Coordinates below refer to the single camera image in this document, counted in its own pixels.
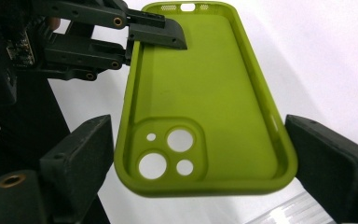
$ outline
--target silicone phone case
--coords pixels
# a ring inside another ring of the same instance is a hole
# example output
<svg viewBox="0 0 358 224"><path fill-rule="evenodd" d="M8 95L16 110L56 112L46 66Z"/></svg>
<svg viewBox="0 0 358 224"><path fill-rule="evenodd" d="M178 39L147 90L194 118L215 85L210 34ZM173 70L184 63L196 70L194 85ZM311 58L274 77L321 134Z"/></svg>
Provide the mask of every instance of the silicone phone case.
<svg viewBox="0 0 358 224"><path fill-rule="evenodd" d="M235 8L170 2L144 10L178 21L188 49L135 43L115 151L124 185L152 197L286 186L296 153Z"/></svg>

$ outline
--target screw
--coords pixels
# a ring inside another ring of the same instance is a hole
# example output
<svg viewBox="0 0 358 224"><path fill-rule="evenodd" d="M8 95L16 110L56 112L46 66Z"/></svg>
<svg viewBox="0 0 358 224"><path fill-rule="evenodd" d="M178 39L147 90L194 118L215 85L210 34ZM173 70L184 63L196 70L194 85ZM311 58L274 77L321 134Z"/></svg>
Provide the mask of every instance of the screw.
<svg viewBox="0 0 358 224"><path fill-rule="evenodd" d="M93 80L94 79L94 75L92 73L87 73L86 74L86 78L88 78L89 80Z"/></svg>
<svg viewBox="0 0 358 224"><path fill-rule="evenodd" d="M120 27L123 24L123 20L119 17L116 17L113 19L113 23L115 24L115 26Z"/></svg>
<svg viewBox="0 0 358 224"><path fill-rule="evenodd" d="M118 69L119 67L120 67L120 64L118 62L116 62L116 61L112 62L112 68L113 69Z"/></svg>

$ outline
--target green phone case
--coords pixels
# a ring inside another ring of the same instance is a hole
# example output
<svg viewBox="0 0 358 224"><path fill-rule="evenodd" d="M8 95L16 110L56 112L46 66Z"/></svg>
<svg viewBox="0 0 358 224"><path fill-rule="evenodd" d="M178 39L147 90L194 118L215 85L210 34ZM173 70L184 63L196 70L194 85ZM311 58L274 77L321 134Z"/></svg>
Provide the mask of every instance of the green phone case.
<svg viewBox="0 0 358 224"><path fill-rule="evenodd" d="M178 21L188 50L135 43L115 151L120 180L150 197L283 188L296 153L237 11L182 4L144 8ZM160 174L147 171L155 165Z"/></svg>

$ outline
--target white background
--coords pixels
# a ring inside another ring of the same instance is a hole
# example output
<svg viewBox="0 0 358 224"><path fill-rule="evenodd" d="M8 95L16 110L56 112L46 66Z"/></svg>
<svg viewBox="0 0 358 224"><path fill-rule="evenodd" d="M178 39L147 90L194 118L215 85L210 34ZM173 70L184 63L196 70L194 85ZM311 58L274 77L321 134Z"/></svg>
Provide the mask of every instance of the white background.
<svg viewBox="0 0 358 224"><path fill-rule="evenodd" d="M152 1L126 2L140 10ZM282 119L315 119L358 144L358 0L224 2L241 16ZM125 45L126 32L98 28L94 37ZM128 73L123 66L94 82L51 80L70 129L111 114L116 142ZM302 191L294 180L266 196L148 199L112 167L99 195L112 223L246 223Z"/></svg>

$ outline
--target black clamp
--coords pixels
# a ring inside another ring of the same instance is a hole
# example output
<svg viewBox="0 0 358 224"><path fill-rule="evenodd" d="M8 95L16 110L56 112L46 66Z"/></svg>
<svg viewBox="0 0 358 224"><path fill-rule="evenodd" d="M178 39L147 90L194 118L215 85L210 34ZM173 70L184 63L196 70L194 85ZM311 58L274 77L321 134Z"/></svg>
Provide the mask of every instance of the black clamp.
<svg viewBox="0 0 358 224"><path fill-rule="evenodd" d="M134 41L172 49L187 49L182 27L162 15L129 9L120 0L76 1L33 0L35 15L62 18L71 23L64 35L52 33L45 23L35 29L41 57L23 74L68 80L95 80L104 70L118 70L131 64ZM113 29L129 26L127 48L116 43L91 39L94 25Z"/></svg>

